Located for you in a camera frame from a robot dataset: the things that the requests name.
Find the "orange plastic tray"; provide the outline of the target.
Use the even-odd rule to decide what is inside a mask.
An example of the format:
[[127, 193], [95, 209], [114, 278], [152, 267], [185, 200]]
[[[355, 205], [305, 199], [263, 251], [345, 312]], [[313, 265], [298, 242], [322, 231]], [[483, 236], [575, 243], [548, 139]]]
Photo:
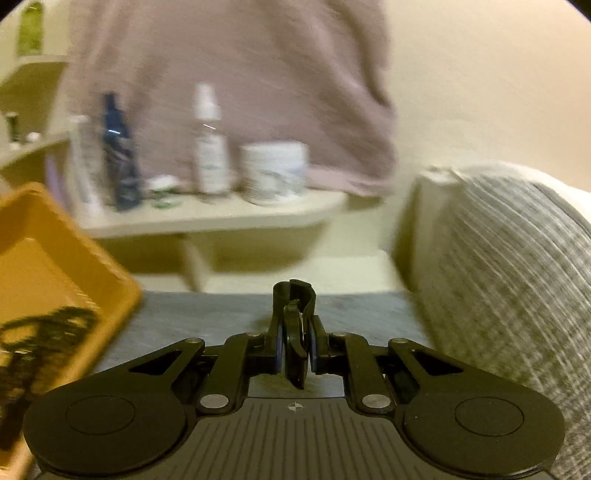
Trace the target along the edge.
[[128, 321], [141, 288], [77, 228], [45, 187], [28, 183], [1, 199], [1, 322], [63, 307], [96, 321], [69, 362], [49, 374], [55, 388], [83, 377]]

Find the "grey checked cushion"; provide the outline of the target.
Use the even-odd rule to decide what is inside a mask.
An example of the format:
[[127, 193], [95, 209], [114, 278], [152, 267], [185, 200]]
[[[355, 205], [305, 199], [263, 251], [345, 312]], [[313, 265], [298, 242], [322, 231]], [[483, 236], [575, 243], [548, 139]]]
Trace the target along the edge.
[[590, 475], [590, 195], [503, 165], [418, 181], [411, 283], [444, 354], [550, 398], [554, 472]]

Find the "large white cream jar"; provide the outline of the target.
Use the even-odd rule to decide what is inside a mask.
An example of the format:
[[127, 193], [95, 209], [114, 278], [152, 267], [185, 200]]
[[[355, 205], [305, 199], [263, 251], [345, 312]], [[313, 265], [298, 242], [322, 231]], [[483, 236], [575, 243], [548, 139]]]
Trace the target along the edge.
[[257, 142], [240, 147], [243, 193], [250, 203], [278, 205], [308, 191], [308, 146], [298, 141]]

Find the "small green white jar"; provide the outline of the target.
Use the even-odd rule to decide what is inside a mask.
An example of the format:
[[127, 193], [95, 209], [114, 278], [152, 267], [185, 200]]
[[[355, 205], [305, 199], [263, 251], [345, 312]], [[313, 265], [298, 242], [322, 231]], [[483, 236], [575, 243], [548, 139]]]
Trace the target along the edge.
[[146, 181], [148, 197], [156, 209], [169, 209], [181, 202], [179, 195], [180, 181], [173, 175], [159, 175]]

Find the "clear spray bottle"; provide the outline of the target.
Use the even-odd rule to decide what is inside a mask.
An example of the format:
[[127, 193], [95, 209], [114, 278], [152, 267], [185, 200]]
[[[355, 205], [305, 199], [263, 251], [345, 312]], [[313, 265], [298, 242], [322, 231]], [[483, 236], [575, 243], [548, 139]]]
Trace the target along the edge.
[[228, 139], [221, 128], [221, 106], [211, 84], [195, 86], [193, 114], [195, 190], [206, 197], [224, 197], [231, 191]]

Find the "dark blue spray bottle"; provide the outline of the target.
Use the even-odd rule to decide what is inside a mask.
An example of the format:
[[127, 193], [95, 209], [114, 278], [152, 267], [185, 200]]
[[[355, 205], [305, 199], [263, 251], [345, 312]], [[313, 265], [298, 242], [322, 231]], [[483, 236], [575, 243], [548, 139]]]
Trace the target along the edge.
[[118, 108], [115, 92], [104, 100], [103, 151], [115, 209], [129, 211], [142, 202], [141, 180], [133, 142], [124, 113]]

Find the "blue white tube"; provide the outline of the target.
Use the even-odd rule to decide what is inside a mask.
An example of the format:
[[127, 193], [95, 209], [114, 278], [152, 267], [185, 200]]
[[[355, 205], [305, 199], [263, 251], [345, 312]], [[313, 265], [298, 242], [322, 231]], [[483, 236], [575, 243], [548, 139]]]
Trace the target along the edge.
[[97, 141], [91, 119], [86, 115], [69, 117], [71, 160], [78, 198], [87, 215], [102, 213], [97, 161]]

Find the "lilac tube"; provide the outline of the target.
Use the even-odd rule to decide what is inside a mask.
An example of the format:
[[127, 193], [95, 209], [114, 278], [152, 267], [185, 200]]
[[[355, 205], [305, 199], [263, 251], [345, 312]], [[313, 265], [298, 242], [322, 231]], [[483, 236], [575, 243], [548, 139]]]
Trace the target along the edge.
[[71, 211], [71, 201], [66, 185], [65, 160], [54, 153], [44, 159], [45, 186], [55, 202], [65, 211]]

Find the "mauve hanging towel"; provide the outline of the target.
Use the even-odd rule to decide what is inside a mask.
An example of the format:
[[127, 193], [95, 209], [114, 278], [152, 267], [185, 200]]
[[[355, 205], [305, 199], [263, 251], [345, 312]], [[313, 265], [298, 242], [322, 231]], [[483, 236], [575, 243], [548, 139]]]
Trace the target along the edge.
[[232, 150], [308, 145], [311, 186], [392, 189], [390, 30], [381, 1], [74, 1], [68, 109], [116, 94], [144, 177], [192, 177], [195, 87], [211, 84]]

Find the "cream wooden shelf unit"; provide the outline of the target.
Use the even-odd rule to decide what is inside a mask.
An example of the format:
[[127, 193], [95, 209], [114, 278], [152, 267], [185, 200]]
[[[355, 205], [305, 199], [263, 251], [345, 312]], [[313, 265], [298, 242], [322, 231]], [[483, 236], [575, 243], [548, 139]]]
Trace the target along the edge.
[[[52, 130], [67, 127], [66, 72], [53, 87], [58, 95], [30, 105], [31, 115], [49, 122]], [[143, 202], [119, 212], [107, 198], [107, 183], [98, 179], [102, 213], [87, 215], [78, 198], [76, 182], [68, 182], [76, 222], [91, 236], [121, 239], [126, 257], [138, 255], [145, 268], [156, 260], [146, 254], [149, 240], [175, 236], [190, 284], [207, 293], [256, 293], [273, 281], [297, 278], [325, 293], [390, 291], [402, 280], [392, 256], [384, 249], [387, 219], [384, 197], [360, 196], [311, 186], [304, 198], [278, 205], [250, 203], [243, 193], [240, 147], [229, 145], [231, 191], [206, 197], [180, 180], [181, 202], [156, 209]]]

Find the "lying black white stick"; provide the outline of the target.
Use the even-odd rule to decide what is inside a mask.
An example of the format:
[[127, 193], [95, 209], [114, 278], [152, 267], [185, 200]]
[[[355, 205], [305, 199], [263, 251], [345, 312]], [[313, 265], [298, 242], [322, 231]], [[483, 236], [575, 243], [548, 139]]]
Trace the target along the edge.
[[28, 143], [35, 143], [42, 138], [42, 134], [39, 132], [30, 132], [26, 135], [26, 141]]

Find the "standing black white stick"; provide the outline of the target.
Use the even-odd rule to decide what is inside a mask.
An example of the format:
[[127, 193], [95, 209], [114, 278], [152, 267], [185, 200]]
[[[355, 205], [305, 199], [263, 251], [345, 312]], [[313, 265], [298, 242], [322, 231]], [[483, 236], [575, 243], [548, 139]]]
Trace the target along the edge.
[[4, 118], [7, 122], [9, 147], [11, 150], [19, 150], [21, 148], [19, 115], [16, 112], [5, 112]]

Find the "green bottle top shelf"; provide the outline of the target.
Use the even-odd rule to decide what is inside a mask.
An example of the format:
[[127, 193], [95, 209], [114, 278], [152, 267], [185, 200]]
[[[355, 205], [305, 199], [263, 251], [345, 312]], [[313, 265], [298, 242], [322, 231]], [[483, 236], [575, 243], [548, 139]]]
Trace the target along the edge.
[[43, 53], [44, 5], [35, 0], [26, 3], [20, 15], [16, 54], [18, 57], [38, 56]]

